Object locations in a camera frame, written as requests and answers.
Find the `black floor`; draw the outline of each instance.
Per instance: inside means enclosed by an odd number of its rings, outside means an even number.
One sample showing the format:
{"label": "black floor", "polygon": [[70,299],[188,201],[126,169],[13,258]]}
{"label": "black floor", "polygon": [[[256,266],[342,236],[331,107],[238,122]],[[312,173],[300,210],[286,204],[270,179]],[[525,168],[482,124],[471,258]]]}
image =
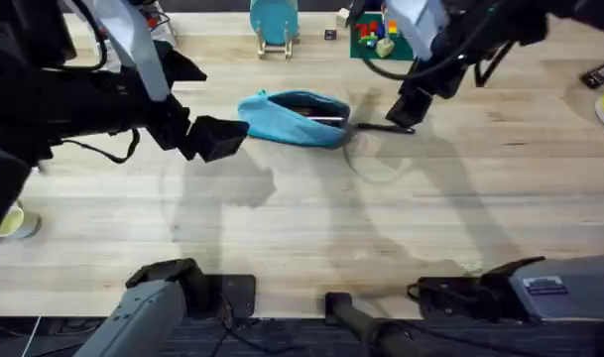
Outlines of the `black floor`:
{"label": "black floor", "polygon": [[[0,330],[0,356],[21,356],[26,346],[32,326],[25,320],[22,327]],[[72,356],[78,345],[91,335],[85,325],[88,321],[67,320],[66,329],[50,319],[43,325],[39,336],[34,338],[27,357],[67,357]],[[96,320],[90,320],[89,326]],[[411,328],[414,342],[423,351],[436,352],[435,356],[530,356],[530,357],[604,357],[604,323],[600,322],[561,322],[540,326],[520,324],[481,324],[481,323],[430,323],[413,322],[417,329]],[[452,341],[440,336],[432,336],[420,330],[427,329],[437,334],[451,336],[465,342]],[[186,319],[176,328],[165,342],[161,357],[209,357],[224,331],[215,321],[197,321]],[[319,319],[280,319],[262,320],[243,329],[239,334],[249,341],[270,350],[297,346],[284,356],[290,357],[341,357],[362,355],[359,342],[346,330],[327,326]],[[466,341],[483,345],[501,346],[515,351],[497,352],[473,347]],[[65,347],[63,351],[46,354]],[[221,344],[217,356],[264,356],[265,353],[228,337]]]}

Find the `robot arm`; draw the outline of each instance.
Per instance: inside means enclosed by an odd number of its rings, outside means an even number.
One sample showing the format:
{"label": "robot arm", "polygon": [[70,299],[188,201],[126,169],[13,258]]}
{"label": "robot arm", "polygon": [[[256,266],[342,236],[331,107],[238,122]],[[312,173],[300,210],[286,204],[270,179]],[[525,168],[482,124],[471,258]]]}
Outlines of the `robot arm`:
{"label": "robot arm", "polygon": [[[362,14],[364,3],[355,1],[351,24]],[[604,31],[604,0],[387,0],[386,4],[417,59],[407,74],[390,73],[369,59],[363,61],[376,73],[403,82],[400,99],[386,116],[403,128],[421,123],[434,97],[453,97],[472,65],[476,84],[484,86],[514,44],[543,41],[548,14]],[[490,63],[483,71],[485,60]]]}
{"label": "robot arm", "polygon": [[[149,2],[70,0],[101,47],[98,64],[75,67],[65,64],[76,53],[57,0],[0,0],[0,222],[30,168],[51,159],[52,147],[69,138],[131,130],[128,156],[106,155],[117,163],[133,154],[138,129],[187,160],[199,154],[209,162],[237,151],[246,123],[211,117],[192,123],[189,109],[171,94],[175,81],[206,75],[168,43],[152,40],[138,11]],[[104,36],[121,59],[120,73],[101,70]]]}

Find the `metal bracket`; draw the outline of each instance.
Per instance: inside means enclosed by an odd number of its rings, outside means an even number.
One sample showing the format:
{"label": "metal bracket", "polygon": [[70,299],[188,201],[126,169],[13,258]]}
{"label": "metal bracket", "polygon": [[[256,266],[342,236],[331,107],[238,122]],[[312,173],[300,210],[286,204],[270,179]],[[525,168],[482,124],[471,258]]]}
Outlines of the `metal bracket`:
{"label": "metal bracket", "polygon": [[291,34],[288,22],[284,26],[285,42],[283,45],[267,44],[266,40],[264,40],[264,36],[262,36],[262,27],[260,22],[258,22],[255,36],[258,43],[258,58],[260,60],[264,58],[265,54],[284,54],[286,60],[290,60],[293,57],[293,41],[295,36]]}

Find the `teal object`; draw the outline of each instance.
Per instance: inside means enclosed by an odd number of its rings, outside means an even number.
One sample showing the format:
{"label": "teal object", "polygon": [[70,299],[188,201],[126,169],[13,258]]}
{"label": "teal object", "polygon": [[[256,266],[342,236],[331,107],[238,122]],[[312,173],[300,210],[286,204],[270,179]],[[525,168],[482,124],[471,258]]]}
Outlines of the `teal object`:
{"label": "teal object", "polygon": [[284,29],[287,23],[291,37],[298,32],[297,0],[252,0],[249,17],[253,30],[257,32],[259,24],[262,38],[270,45],[286,43]]}
{"label": "teal object", "polygon": [[287,90],[257,95],[243,99],[238,106],[241,120],[249,124],[249,135],[286,144],[314,147],[331,147],[341,142],[346,130],[321,124],[288,109],[310,107],[325,116],[338,116],[347,120],[350,107],[331,97],[305,90]]}

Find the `black mount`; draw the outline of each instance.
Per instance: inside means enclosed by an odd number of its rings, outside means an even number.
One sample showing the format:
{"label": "black mount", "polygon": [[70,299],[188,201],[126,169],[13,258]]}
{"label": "black mount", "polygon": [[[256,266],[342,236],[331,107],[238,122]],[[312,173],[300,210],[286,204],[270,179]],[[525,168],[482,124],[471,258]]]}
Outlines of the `black mount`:
{"label": "black mount", "polygon": [[518,269],[542,260],[544,257],[512,262],[479,278],[423,277],[407,287],[407,294],[419,303],[421,315],[428,320],[466,316],[489,322],[501,319],[531,322],[534,318],[524,308],[509,278]]}

